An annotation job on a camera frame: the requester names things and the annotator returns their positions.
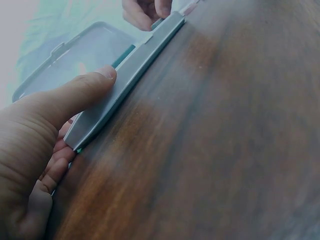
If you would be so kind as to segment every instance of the fingernail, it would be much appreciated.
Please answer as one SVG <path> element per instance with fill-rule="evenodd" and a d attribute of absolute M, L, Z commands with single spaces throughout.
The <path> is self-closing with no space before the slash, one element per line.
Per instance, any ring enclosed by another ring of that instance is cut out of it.
<path fill-rule="evenodd" d="M 115 69 L 109 65 L 99 68 L 95 72 L 105 76 L 107 79 L 114 79 L 116 77 Z"/>
<path fill-rule="evenodd" d="M 170 13 L 171 13 L 171 9 L 169 8 L 169 7 L 167 7 L 167 6 L 164 6 L 162 9 L 162 13 L 165 15 L 165 16 L 169 16 L 170 15 Z"/>

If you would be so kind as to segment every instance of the wooden surface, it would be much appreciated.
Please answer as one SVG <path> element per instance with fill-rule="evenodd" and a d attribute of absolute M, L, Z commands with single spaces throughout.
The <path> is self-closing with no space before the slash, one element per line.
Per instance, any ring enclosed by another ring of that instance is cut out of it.
<path fill-rule="evenodd" d="M 206 0 L 56 195 L 57 240 L 320 236 L 320 1 Z"/>

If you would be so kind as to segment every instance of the wood grain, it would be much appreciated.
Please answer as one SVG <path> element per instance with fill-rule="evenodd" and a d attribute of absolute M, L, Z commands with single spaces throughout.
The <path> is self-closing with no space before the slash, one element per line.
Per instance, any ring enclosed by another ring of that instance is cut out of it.
<path fill-rule="evenodd" d="M 319 12 L 202 1 L 75 159 L 47 238 L 317 239 Z"/>

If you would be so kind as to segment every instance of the gray plastic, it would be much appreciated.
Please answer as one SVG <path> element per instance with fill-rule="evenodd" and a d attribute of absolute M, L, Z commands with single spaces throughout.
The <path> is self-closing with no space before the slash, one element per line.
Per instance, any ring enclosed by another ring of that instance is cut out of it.
<path fill-rule="evenodd" d="M 80 113 L 64 141 L 75 151 L 87 144 L 106 124 L 113 112 L 147 70 L 166 44 L 185 23 L 185 18 L 173 12 L 157 23 L 150 35 L 116 68 L 117 80 L 111 93 L 98 105 Z"/>

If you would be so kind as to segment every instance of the finger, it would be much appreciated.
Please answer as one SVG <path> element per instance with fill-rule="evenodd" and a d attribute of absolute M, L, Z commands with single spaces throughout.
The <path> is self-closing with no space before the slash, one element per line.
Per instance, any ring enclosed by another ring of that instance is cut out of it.
<path fill-rule="evenodd" d="M 156 13 L 163 19 L 167 18 L 171 13 L 172 0 L 155 0 Z"/>
<path fill-rule="evenodd" d="M 54 90 L 27 96 L 24 104 L 32 106 L 29 109 L 33 113 L 60 130 L 71 117 L 105 97 L 114 85 L 116 76 L 113 67 L 105 66 L 97 72 L 77 76 Z"/>
<path fill-rule="evenodd" d="M 55 146 L 53 148 L 53 153 L 56 153 L 56 152 L 60 151 L 61 149 L 65 148 L 65 147 L 67 147 L 67 144 L 61 138 L 56 142 L 56 144 L 55 144 Z"/>
<path fill-rule="evenodd" d="M 126 10 L 123 10 L 122 16 L 123 19 L 126 20 L 128 23 L 132 24 L 140 30 L 143 30 L 143 26 L 140 26 L 140 24 Z"/>
<path fill-rule="evenodd" d="M 48 164 L 45 167 L 45 170 L 39 177 L 39 180 L 43 179 L 43 177 L 50 171 L 50 169 L 54 166 L 57 160 L 64 158 L 68 161 L 68 163 L 71 163 L 72 160 L 75 158 L 75 156 L 76 156 L 76 153 L 72 150 L 72 148 L 70 148 L 69 146 L 67 146 L 67 144 L 65 144 L 63 148 L 59 149 L 52 155 Z"/>
<path fill-rule="evenodd" d="M 71 162 L 75 156 L 76 156 L 76 153 L 73 151 L 73 149 L 69 146 L 66 146 L 63 149 L 55 152 L 52 155 L 52 159 L 58 160 L 58 159 L 64 158 L 64 159 L 67 159 L 68 162 Z"/>
<path fill-rule="evenodd" d="M 66 133 L 68 132 L 69 128 L 71 126 L 71 123 L 69 122 L 69 120 L 62 126 L 62 128 L 59 131 L 59 135 L 57 140 L 63 139 L 66 135 Z"/>
<path fill-rule="evenodd" d="M 68 169 L 68 164 L 69 163 L 65 158 L 60 158 L 43 177 L 41 182 L 45 186 L 46 192 L 51 194 L 54 189 L 56 189 L 58 183 Z"/>
<path fill-rule="evenodd" d="M 152 21 L 136 0 L 122 0 L 122 7 L 137 22 L 139 29 L 151 31 Z"/>

